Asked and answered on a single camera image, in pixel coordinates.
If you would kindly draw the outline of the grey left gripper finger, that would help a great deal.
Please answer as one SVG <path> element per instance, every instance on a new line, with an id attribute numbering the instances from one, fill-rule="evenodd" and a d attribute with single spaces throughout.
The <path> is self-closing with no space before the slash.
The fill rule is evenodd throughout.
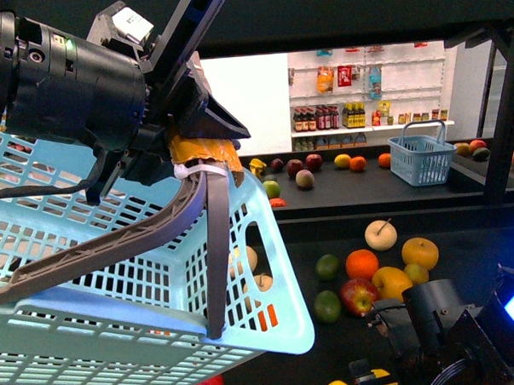
<path id="1" fill-rule="evenodd" d="M 229 255 L 228 172 L 207 173 L 207 336 L 222 337 L 225 322 Z"/>
<path id="2" fill-rule="evenodd" d="M 205 173 L 192 173 L 182 180 L 169 204 L 156 214 L 17 268 L 10 281 L 0 287 L 0 304 L 35 295 L 168 244 L 200 215 L 205 190 Z"/>

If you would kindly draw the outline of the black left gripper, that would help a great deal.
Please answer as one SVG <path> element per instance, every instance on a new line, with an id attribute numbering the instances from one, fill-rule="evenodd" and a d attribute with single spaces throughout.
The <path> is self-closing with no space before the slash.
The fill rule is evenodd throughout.
<path id="1" fill-rule="evenodd" d="M 119 178 L 150 186 L 170 174 L 170 132 L 188 139 L 235 141 L 250 133 L 211 96 L 193 63 L 198 48 L 225 0 L 181 0 L 162 35 L 123 2 L 95 16 L 87 39 L 133 56 L 146 80 L 141 125 L 128 147 L 107 154 L 99 178 L 85 195 L 98 204 Z"/>

